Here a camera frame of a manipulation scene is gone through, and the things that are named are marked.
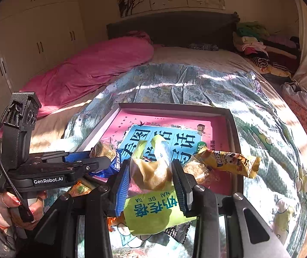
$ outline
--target bed headboard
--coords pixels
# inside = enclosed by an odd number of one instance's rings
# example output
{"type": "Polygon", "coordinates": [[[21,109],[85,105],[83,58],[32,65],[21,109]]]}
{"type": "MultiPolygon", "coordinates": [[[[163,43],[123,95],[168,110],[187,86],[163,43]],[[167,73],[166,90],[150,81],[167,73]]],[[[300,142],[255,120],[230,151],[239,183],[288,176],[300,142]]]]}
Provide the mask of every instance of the bed headboard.
{"type": "Polygon", "coordinates": [[[145,31],[154,44],[188,47],[191,43],[207,43],[232,51],[232,32],[239,20],[236,12],[160,12],[110,23],[107,31],[108,39],[125,36],[129,31],[145,31]]]}

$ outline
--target metal bolt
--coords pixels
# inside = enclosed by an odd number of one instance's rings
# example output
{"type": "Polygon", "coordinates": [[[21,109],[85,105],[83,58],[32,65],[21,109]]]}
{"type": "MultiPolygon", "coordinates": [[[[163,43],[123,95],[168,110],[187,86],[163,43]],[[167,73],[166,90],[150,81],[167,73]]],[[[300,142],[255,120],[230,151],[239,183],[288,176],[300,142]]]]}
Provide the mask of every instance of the metal bolt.
{"type": "Polygon", "coordinates": [[[199,184],[194,186],[193,188],[194,188],[195,191],[199,191],[199,192],[205,191],[205,187],[202,186],[202,185],[199,185],[199,184]]]}
{"type": "Polygon", "coordinates": [[[233,197],[236,199],[236,200],[243,200],[243,194],[242,193],[239,193],[239,192],[236,192],[233,197]]]}
{"type": "Polygon", "coordinates": [[[70,194],[68,193],[64,193],[59,196],[59,199],[63,201],[66,201],[68,198],[70,198],[70,194]]]}
{"type": "Polygon", "coordinates": [[[106,185],[100,185],[97,189],[98,189],[100,192],[106,192],[106,191],[108,191],[108,186],[106,186],[106,185]]]}

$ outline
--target open box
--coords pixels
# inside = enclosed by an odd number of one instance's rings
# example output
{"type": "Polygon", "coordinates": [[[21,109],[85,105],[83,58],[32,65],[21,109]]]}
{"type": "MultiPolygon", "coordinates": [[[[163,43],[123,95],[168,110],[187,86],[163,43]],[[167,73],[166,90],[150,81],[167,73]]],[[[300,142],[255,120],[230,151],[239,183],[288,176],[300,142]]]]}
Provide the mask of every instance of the open box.
{"type": "MultiPolygon", "coordinates": [[[[218,107],[206,107],[199,105],[190,105],[190,104],[165,104],[165,103],[119,103],[117,107],[114,107],[100,123],[94,128],[94,130],[89,134],[85,139],[82,145],[78,148],[78,152],[90,150],[95,144],[107,133],[113,133],[114,131],[111,128],[121,128],[122,123],[119,121],[125,121],[127,116],[122,117],[122,115],[128,114],[129,116],[137,115],[138,117],[143,118],[155,118],[159,117],[160,119],[182,119],[183,121],[199,121],[209,122],[213,129],[213,135],[216,134],[215,140],[217,142],[218,138],[227,138],[226,145],[221,145],[221,148],[217,146],[216,150],[230,151],[241,153],[240,142],[237,135],[237,129],[235,125],[234,118],[229,109],[223,109],[218,107]],[[224,121],[223,125],[214,125],[215,121],[224,121]]],[[[123,126],[122,134],[124,131],[128,130],[126,124],[123,126]]],[[[230,194],[235,192],[243,193],[243,176],[230,174],[231,181],[231,191],[230,194]]]]}

